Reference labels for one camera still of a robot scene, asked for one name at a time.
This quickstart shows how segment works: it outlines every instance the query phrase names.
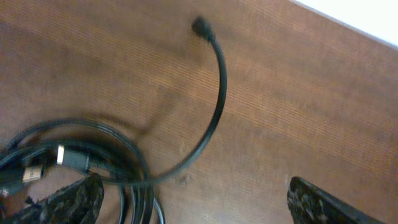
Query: cable connector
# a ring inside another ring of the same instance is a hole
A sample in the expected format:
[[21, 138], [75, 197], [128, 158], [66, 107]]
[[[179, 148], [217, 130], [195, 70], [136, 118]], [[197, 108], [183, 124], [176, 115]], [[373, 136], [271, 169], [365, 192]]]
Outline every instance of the cable connector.
[[88, 154], [65, 149], [63, 145], [58, 146], [57, 164], [68, 166], [81, 171], [86, 171], [89, 166], [90, 157]]
[[204, 38], [208, 42], [214, 40], [215, 38], [210, 23], [202, 16], [198, 16], [192, 22], [192, 30], [196, 33], [196, 35]]
[[26, 184], [40, 180], [43, 176], [43, 166], [26, 167], [0, 172], [0, 196], [8, 197], [25, 188]]

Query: white wall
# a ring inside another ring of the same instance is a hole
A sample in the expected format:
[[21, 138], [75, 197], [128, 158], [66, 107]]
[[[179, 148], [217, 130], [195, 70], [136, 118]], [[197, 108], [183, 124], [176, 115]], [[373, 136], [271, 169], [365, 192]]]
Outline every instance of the white wall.
[[398, 46], [398, 0], [297, 0], [297, 2]]

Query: wooden table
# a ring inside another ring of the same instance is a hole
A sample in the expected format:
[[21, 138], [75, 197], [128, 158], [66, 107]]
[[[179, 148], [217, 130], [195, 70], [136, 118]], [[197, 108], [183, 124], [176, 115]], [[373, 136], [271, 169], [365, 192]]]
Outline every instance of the wooden table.
[[[83, 117], [134, 139], [153, 174], [171, 167], [218, 91], [214, 53], [190, 30], [198, 14], [223, 47], [228, 98], [199, 160], [157, 186], [168, 223], [292, 223], [295, 175], [395, 223], [398, 51], [288, 1], [1, 1], [0, 145]], [[56, 169], [25, 194], [78, 178]], [[107, 187], [98, 223], [118, 206]]]

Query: black patterned object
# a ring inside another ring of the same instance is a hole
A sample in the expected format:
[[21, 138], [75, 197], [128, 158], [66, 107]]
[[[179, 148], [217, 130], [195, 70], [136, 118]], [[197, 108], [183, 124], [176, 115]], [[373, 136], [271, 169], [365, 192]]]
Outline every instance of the black patterned object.
[[100, 213], [103, 199], [102, 181], [98, 174], [92, 174], [56, 191], [46, 199], [33, 203], [19, 213], [0, 220], [0, 223], [94, 224]]
[[300, 177], [290, 181], [287, 205], [294, 224], [383, 223]]

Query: coiled cable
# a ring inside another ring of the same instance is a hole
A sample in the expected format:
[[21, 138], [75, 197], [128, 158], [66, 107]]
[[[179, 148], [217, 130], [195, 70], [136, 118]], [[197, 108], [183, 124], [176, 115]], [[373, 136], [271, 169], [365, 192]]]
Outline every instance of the coiled cable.
[[[215, 51], [218, 67], [220, 70], [220, 87], [216, 108], [209, 126], [189, 155], [187, 155], [186, 158], [180, 161], [177, 165], [157, 176], [152, 177], [149, 175], [149, 167], [141, 151], [124, 134], [108, 125], [97, 123], [95, 121], [67, 118], [45, 121], [31, 126], [30, 128], [27, 128], [19, 133], [10, 141], [0, 155], [0, 170], [9, 169], [10, 167], [16, 165], [23, 166], [22, 164], [25, 164], [30, 159], [39, 157], [40, 155], [49, 151], [53, 151], [57, 148], [59, 150], [60, 146], [62, 146], [63, 150], [78, 149], [79, 153], [81, 153], [77, 154], [78, 156], [89, 155], [90, 159], [93, 157], [99, 158], [92, 159], [91, 161], [95, 162], [93, 162], [91, 166], [93, 166], [95, 163], [96, 167], [108, 170], [111, 175], [109, 177], [102, 175], [101, 178], [103, 182], [118, 186], [121, 200], [119, 223], [124, 223], [126, 219], [126, 187], [129, 187], [131, 191], [131, 205], [133, 209], [131, 223], [149, 223], [154, 205], [158, 213], [159, 223], [165, 223], [163, 209], [160, 206], [159, 201], [154, 197], [153, 185], [158, 184], [175, 174], [178, 174], [181, 170], [188, 167], [199, 157], [217, 127], [226, 99], [226, 65], [221, 47], [215, 39], [215, 35], [211, 30], [210, 24], [202, 17], [198, 17], [193, 22], [192, 29], [197, 35], [208, 41]], [[59, 128], [66, 125], [80, 125], [88, 128], [94, 128], [108, 134], [129, 149], [134, 154], [138, 164], [136, 164], [135, 161], [129, 160], [128, 156], [120, 156], [119, 154], [115, 153], [117, 150], [112, 149], [112, 146], [104, 147], [97, 142], [83, 141], [81, 139], [45, 140], [26, 146], [21, 145], [21, 142], [32, 134], [39, 133], [41, 131], [48, 131], [53, 128]], [[86, 164], [86, 169], [79, 169], [79, 171], [85, 175], [88, 175], [91, 172], [88, 170], [88, 168], [89, 166]]]

